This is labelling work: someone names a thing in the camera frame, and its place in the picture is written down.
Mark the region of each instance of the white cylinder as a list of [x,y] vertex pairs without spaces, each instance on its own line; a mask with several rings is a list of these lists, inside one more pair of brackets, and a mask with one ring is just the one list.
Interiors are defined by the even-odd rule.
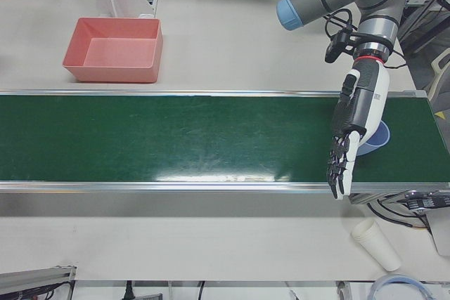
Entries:
[[373,219],[366,219],[356,225],[353,228],[352,237],[385,270],[390,272],[401,266],[399,255]]

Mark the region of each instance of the blue bowl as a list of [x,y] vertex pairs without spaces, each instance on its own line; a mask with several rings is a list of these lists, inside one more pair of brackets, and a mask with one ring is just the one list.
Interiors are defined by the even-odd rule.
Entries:
[[391,132],[386,123],[380,122],[377,131],[364,144],[360,145],[356,156],[361,156],[373,152],[386,145],[391,137]]

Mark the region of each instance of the plastic container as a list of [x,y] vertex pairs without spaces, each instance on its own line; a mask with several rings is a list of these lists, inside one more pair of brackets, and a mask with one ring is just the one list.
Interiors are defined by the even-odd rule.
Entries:
[[352,230],[352,237],[385,270],[390,272],[401,266],[400,257],[373,219],[366,219],[356,225]]
[[63,66],[88,82],[155,82],[162,51],[158,19],[80,18]]
[[362,145],[359,146],[356,156],[361,156],[373,152],[386,145],[391,138],[389,127],[383,121],[378,125],[377,131]]

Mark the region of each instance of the white table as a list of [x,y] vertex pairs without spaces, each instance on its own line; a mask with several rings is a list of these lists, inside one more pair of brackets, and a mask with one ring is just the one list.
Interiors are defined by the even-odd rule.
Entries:
[[[94,0],[0,0],[1,88],[337,91],[352,61],[323,61],[323,21],[295,32],[278,0],[160,0],[156,84],[80,84],[61,63]],[[392,56],[390,64],[402,63]],[[414,89],[406,68],[392,91]],[[80,280],[373,280],[384,271],[349,236],[367,212],[330,195],[0,195],[0,273],[78,266]],[[379,221],[399,272],[447,280],[424,230]]]
[[[325,20],[286,31],[277,1],[159,0],[160,76],[136,85],[77,83],[61,65],[77,19],[97,16],[95,0],[0,0],[1,88],[339,91],[351,57],[325,63]],[[415,89],[406,67],[390,72],[391,91]]]

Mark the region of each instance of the wire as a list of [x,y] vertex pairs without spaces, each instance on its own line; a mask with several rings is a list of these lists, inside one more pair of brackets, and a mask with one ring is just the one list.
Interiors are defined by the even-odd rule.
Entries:
[[200,284],[200,291],[198,292],[198,300],[202,300],[203,287],[205,286],[205,281],[203,280]]
[[[347,21],[342,19],[342,18],[337,17],[336,15],[339,14],[339,13],[346,13],[348,15]],[[332,23],[332,24],[334,24],[334,25],[336,25],[338,27],[341,27],[341,28],[346,28],[346,27],[350,28],[351,27],[354,30],[357,30],[357,28],[355,26],[353,26],[353,15],[352,15],[352,12],[348,8],[341,8],[340,10],[334,11],[329,16],[324,16],[323,18],[326,19],[326,22],[325,22],[325,34],[330,39],[332,39],[332,35],[328,31],[328,25],[330,23]],[[337,20],[337,21],[345,24],[345,26],[342,26],[341,24],[338,24],[338,23],[334,22],[333,20]]]
[[401,56],[402,58],[403,58],[403,60],[405,60],[405,63],[404,64],[402,64],[402,65],[400,65],[400,66],[385,66],[385,68],[388,68],[388,69],[390,69],[390,70],[398,70],[399,68],[402,68],[402,67],[406,67],[408,64],[406,63],[406,58],[405,58],[405,56],[403,55],[403,54],[401,54],[400,52],[397,52],[396,50],[392,50],[392,52],[394,53],[394,54],[397,54],[398,56]]
[[442,12],[443,9],[444,9],[444,6],[441,5],[441,8],[439,9],[439,11],[437,12],[437,14],[436,14],[432,19],[428,20],[427,22],[424,22],[424,23],[421,24],[419,27],[417,27],[417,28],[415,28],[414,30],[412,30],[411,33],[412,33],[412,32],[415,32],[415,31],[417,31],[417,30],[419,30],[420,28],[423,28],[424,26],[430,24],[432,21],[436,20],[437,17],[439,17],[439,14],[441,14],[441,12]]
[[398,225],[403,225],[403,226],[406,226],[407,228],[413,228],[413,227],[414,227],[413,224],[406,223],[406,222],[404,222],[404,221],[398,221],[398,220],[391,219],[391,218],[387,218],[386,216],[383,216],[380,212],[376,211],[376,210],[372,207],[371,203],[367,203],[367,207],[368,207],[368,208],[369,208],[376,216],[380,217],[381,219],[384,219],[385,221],[389,221],[390,223],[394,223],[394,224],[398,224]]
[[428,223],[428,220],[427,220],[427,216],[426,215],[419,216],[416,212],[414,212],[414,214],[420,219],[420,221],[423,223],[423,225],[425,225],[428,233],[433,235],[431,232],[430,223]]
[[396,212],[394,210],[389,209],[388,207],[386,207],[380,200],[377,200],[377,203],[386,211],[390,212],[391,214],[395,214],[396,216],[400,216],[400,217],[404,217],[404,218],[419,218],[418,215],[416,216],[412,216],[412,215],[408,215],[408,214],[400,214],[399,212]]
[[399,68],[406,67],[406,66],[407,66],[407,64],[403,63],[403,64],[398,65],[398,66],[385,66],[385,68],[387,68],[389,70],[398,70]]
[[33,297],[34,295],[39,296],[39,295],[43,295],[43,294],[47,294],[46,298],[50,295],[50,297],[48,298],[48,299],[50,299],[54,294],[54,290],[65,284],[70,284],[70,282],[66,281],[66,282],[62,282],[60,284],[35,287],[35,288],[25,289],[21,292],[12,292],[12,293],[8,293],[8,294],[3,294],[3,295],[0,295],[0,300],[17,300],[17,298],[29,299],[29,298]]
[[47,293],[45,300],[50,300],[51,298],[53,298],[54,294],[55,294],[55,290],[52,289],[51,292]]

